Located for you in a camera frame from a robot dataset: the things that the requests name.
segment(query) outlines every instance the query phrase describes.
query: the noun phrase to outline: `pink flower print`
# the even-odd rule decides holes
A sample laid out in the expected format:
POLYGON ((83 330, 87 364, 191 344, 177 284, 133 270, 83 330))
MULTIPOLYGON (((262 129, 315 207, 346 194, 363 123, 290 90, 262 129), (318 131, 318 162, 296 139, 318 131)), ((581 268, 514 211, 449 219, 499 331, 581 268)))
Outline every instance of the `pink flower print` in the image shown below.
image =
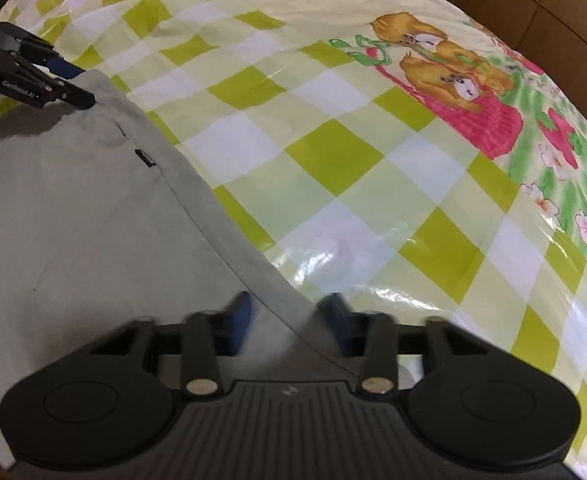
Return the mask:
POLYGON ((582 212, 582 209, 577 212, 576 224, 580 228, 582 241, 587 245, 587 215, 582 212))
POLYGON ((549 149, 546 144, 538 144, 538 149, 540 150, 540 158, 542 159, 542 163, 547 166, 547 168, 551 168, 553 170, 553 174, 558 180, 566 180, 567 173, 562 167, 562 162, 558 156, 551 149, 549 149))
POLYGON ((542 209, 542 212, 545 216, 549 217, 551 220, 551 227, 558 227, 560 224, 558 221, 558 207, 551 200, 544 197, 542 190, 538 187, 538 185, 535 183, 531 184, 531 186, 520 184, 520 189, 533 199, 538 207, 542 209))

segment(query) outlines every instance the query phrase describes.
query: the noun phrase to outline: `green checkered pattern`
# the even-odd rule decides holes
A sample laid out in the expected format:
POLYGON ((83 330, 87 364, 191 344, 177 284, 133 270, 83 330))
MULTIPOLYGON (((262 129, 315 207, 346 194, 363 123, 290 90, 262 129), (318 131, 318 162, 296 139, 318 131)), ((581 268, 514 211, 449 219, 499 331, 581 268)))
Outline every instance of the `green checkered pattern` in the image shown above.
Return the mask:
POLYGON ((3 12, 105 72, 311 300, 445 315, 564 381, 583 409, 569 461, 587 471, 587 261, 493 162, 245 0, 70 1, 3 12))

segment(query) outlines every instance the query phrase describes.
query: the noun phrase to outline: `round pad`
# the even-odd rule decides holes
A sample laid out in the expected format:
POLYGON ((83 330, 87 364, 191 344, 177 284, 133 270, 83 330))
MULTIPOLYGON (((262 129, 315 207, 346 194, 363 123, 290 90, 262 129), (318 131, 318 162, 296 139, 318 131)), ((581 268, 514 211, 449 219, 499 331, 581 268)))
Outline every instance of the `round pad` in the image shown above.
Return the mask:
POLYGON ((18 458, 51 468, 116 462, 148 446, 172 415, 170 391, 121 358, 62 362, 4 396, 0 428, 18 458))
POLYGON ((515 470, 562 460, 580 422, 573 394, 515 358, 452 358, 413 387, 407 413, 416 430, 452 458, 515 470))
POLYGON ((100 383, 63 384, 44 399, 49 415, 67 424, 86 424, 109 415, 118 405, 118 393, 100 383))

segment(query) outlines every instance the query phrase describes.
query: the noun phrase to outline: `clothing label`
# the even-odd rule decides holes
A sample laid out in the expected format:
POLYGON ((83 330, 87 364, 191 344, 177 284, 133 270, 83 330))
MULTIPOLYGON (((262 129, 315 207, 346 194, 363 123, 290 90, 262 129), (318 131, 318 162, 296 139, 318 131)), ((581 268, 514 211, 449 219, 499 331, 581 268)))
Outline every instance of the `clothing label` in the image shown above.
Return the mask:
POLYGON ((135 154, 138 155, 142 161, 147 165, 148 168, 153 168, 156 163, 142 150, 135 150, 135 154))

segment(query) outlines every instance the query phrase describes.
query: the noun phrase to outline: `bed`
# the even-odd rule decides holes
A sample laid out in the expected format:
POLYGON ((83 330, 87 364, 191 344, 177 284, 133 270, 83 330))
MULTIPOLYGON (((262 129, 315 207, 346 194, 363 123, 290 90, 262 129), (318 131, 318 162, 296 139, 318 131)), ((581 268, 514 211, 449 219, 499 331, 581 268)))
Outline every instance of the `bed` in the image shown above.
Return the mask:
POLYGON ((444 0, 9 0, 0 20, 107 74, 310 300, 446 316, 561 379, 587 478, 587 122, 542 70, 444 0))

